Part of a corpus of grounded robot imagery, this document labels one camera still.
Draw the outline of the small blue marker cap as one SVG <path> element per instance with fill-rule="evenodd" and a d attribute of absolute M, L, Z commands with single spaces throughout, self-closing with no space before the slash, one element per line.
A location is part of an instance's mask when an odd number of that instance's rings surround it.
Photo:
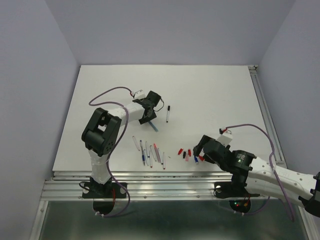
<path fill-rule="evenodd" d="M 196 164 L 199 164 L 199 160 L 198 160 L 198 158 L 196 156 L 194 156 L 194 161 L 195 161 Z"/>

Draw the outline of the white marker black cap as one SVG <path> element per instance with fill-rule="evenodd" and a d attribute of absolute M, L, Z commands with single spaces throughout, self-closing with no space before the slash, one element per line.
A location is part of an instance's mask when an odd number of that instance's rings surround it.
<path fill-rule="evenodd" d="M 169 122 L 170 112 L 171 112 L 171 106 L 168 105 L 168 106 L 167 106 L 167 112 L 166 112 L 166 119 L 165 119 L 165 122 L 166 122 L 166 123 Z"/>

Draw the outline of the light blue pen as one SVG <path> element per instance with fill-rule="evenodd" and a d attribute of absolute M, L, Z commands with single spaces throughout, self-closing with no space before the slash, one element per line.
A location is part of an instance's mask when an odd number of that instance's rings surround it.
<path fill-rule="evenodd" d="M 159 131 L 158 128 L 151 121 L 149 121 L 148 123 L 156 133 Z"/>

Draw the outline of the white marker red cap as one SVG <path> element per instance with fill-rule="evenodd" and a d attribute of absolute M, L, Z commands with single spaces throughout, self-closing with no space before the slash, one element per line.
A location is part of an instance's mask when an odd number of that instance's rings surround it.
<path fill-rule="evenodd" d="M 163 152 L 162 154 L 162 168 L 165 170 L 166 169 L 166 154 Z"/>

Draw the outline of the thin pen black cap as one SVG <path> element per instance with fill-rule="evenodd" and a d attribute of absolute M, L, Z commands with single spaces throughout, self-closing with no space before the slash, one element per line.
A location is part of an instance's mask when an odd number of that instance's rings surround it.
<path fill-rule="evenodd" d="M 159 153 L 159 157 L 160 157 L 160 163 L 163 165 L 164 161 L 163 161 L 163 153 L 161 152 L 161 150 L 159 148 L 157 148 L 158 153 Z"/>

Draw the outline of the translucent red pen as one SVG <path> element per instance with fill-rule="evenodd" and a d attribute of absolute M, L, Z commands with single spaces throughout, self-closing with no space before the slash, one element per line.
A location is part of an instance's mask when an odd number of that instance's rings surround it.
<path fill-rule="evenodd" d="M 161 163 L 161 157 L 160 157 L 160 153 L 159 153 L 158 147 L 157 147 L 157 145 L 155 143 L 153 144 L 153 147 L 154 147 L 154 151 L 155 151 L 155 154 L 156 154 L 157 161 L 159 163 Z"/>

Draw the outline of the blue ballpoint pen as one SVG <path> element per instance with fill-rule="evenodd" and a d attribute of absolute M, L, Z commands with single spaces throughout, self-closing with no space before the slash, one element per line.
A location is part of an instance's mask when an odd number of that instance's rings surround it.
<path fill-rule="evenodd" d="M 139 140 L 139 148 L 140 148 L 140 152 L 141 152 L 142 163 L 145 166 L 146 165 L 146 157 L 145 157 L 144 148 L 143 148 L 143 144 L 142 144 L 141 139 Z"/>

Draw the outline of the thin white red-tipped pen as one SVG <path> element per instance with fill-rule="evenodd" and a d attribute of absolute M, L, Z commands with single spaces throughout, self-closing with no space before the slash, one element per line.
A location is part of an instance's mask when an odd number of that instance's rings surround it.
<path fill-rule="evenodd" d="M 150 166 L 150 168 L 153 168 L 153 159 L 152 159 L 151 150 L 149 150 L 149 166 Z"/>

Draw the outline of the thin white red pen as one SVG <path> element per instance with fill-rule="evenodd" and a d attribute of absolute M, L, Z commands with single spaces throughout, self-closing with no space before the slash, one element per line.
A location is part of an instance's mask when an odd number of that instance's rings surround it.
<path fill-rule="evenodd" d="M 132 140 L 133 140 L 137 150 L 140 151 L 140 145 L 138 144 L 138 141 L 137 141 L 137 139 L 136 139 L 136 137 L 134 135 L 132 136 Z"/>

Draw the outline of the white marker blue cap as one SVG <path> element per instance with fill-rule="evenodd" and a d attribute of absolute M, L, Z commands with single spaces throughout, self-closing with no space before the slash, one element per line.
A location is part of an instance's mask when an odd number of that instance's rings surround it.
<path fill-rule="evenodd" d="M 148 142 L 146 141 L 145 142 L 145 155 L 147 158 L 150 158 L 150 154 L 149 154 L 149 150 L 148 150 Z"/>

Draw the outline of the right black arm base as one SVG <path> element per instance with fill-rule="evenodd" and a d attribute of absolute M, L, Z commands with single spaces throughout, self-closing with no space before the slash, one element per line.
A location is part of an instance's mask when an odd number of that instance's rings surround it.
<path fill-rule="evenodd" d="M 231 181 L 222 181 L 215 184 L 213 195 L 218 199 L 229 199 L 229 205 L 233 211 L 248 214 L 251 209 L 251 198 L 259 197 L 258 193 L 249 193 L 247 175 L 233 174 Z"/>

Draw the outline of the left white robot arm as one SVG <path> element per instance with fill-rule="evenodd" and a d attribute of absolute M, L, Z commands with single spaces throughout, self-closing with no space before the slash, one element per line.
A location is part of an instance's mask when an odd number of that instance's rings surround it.
<path fill-rule="evenodd" d="M 157 117 L 156 106 L 162 102 L 162 97 L 150 91 L 144 94 L 142 90 L 130 92 L 132 102 L 123 105 L 115 101 L 94 103 L 96 97 L 89 102 L 96 107 L 81 135 L 91 160 L 90 181 L 95 183 L 94 191 L 100 197 L 111 193 L 111 177 L 108 170 L 110 156 L 130 122 L 138 121 L 141 125 Z"/>

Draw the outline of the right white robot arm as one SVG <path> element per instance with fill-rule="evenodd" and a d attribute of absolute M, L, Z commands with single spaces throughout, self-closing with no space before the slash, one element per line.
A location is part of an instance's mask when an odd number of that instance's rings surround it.
<path fill-rule="evenodd" d="M 277 166 L 244 150 L 230 150 L 229 142 L 203 135 L 193 148 L 196 157 L 217 165 L 231 174 L 231 180 L 219 183 L 218 199 L 268 196 L 320 215 L 320 175 L 304 174 Z"/>

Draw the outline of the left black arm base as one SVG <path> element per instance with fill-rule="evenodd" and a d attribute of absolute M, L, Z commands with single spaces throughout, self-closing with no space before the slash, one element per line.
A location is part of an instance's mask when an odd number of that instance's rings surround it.
<path fill-rule="evenodd" d="M 122 182 L 121 187 L 112 179 L 109 179 L 105 184 L 90 179 L 90 181 L 81 181 L 78 185 L 82 190 L 81 197 L 86 200 L 93 200 L 92 208 L 95 214 L 101 217 L 118 215 L 118 213 L 113 213 L 116 200 L 126 199 L 128 196 L 124 189 L 127 187 L 126 182 Z"/>

